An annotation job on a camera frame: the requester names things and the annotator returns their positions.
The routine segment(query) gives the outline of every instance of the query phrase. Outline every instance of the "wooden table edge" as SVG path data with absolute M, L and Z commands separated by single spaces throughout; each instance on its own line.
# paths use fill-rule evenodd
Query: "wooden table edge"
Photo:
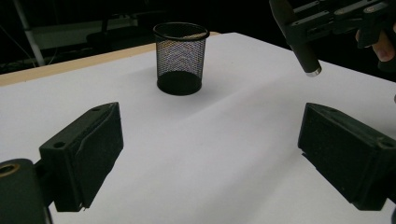
M 210 35 L 218 35 L 217 32 L 210 32 Z M 29 80 L 48 77 L 64 72 L 77 70 L 80 68 L 97 65 L 100 63 L 108 63 L 118 59 L 132 57 L 138 54 L 146 53 L 155 50 L 155 43 L 138 46 L 130 49 L 121 49 L 109 53 L 94 55 L 91 57 L 67 61 L 64 63 L 55 63 L 41 67 L 21 70 L 18 72 L 0 75 L 0 87 L 7 86 L 19 82 L 26 82 Z

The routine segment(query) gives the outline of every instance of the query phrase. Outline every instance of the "mesh pencil holder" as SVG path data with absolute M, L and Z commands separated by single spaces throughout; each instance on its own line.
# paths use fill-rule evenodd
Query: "mesh pencil holder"
M 187 22 L 154 26 L 157 52 L 157 86 L 173 95 L 189 95 L 202 87 L 205 27 Z

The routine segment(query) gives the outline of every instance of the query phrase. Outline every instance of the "black robotic end effector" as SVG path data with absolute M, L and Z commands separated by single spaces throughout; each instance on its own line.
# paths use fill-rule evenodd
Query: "black robotic end effector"
M 290 48 L 305 72 L 314 77 L 321 71 L 318 59 L 308 43 L 330 34 L 344 34 L 360 30 L 358 48 L 378 41 L 381 30 L 396 47 L 394 0 L 319 0 L 292 8 L 287 0 L 270 0 L 273 16 Z M 396 72 L 396 57 L 378 62 L 384 72 Z
M 0 163 L 0 222 L 51 223 L 52 202 L 58 212 L 89 208 L 122 149 L 119 104 L 88 110 L 39 148 L 36 164 Z
M 396 141 L 333 108 L 306 104 L 298 147 L 359 210 L 396 203 Z

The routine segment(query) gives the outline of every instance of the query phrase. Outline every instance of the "white table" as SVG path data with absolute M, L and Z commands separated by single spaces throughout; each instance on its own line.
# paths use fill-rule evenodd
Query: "white table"
M 50 210 L 55 224 L 377 224 L 297 148 L 306 103 L 330 106 L 396 138 L 396 84 L 240 34 L 210 36 L 203 87 L 156 86 L 155 51 L 0 88 L 0 158 L 38 148 L 88 109 L 120 103 L 124 149 L 90 209 Z

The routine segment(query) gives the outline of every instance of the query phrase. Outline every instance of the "robotic arm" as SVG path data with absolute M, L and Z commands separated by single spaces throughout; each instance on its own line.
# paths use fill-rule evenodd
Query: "robotic arm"
M 315 52 L 309 42 L 331 33 L 335 35 L 360 30 L 358 48 L 373 45 L 381 30 L 396 47 L 395 0 L 318 0 L 292 8 L 287 0 L 269 1 L 277 25 L 296 55 L 300 65 L 310 77 L 321 72 Z M 395 73 L 396 57 L 378 62 L 381 71 Z

